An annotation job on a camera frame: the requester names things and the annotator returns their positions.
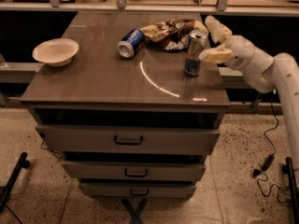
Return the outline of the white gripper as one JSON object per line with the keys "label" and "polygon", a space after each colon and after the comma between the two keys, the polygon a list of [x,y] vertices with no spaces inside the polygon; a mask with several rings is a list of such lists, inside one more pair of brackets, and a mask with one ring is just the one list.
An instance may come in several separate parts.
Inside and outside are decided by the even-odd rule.
{"label": "white gripper", "polygon": [[241,72],[244,78],[258,78],[272,65],[274,58],[271,55],[244,36],[233,35],[228,27],[213,16],[206,17],[205,25],[214,43],[231,43],[228,49],[224,45],[204,49],[198,56],[200,61],[224,63],[227,67]]}

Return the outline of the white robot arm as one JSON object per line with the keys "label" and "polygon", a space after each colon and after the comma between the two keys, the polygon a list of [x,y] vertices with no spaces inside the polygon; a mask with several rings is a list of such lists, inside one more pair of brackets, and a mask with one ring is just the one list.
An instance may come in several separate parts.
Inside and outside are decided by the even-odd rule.
{"label": "white robot arm", "polygon": [[213,16],[207,16],[205,26],[216,48],[205,49],[199,59],[207,63],[223,63],[239,71],[256,91],[276,90],[282,105],[285,126],[292,155],[295,179],[299,178],[299,67],[288,53],[271,56],[242,35],[234,35]]}

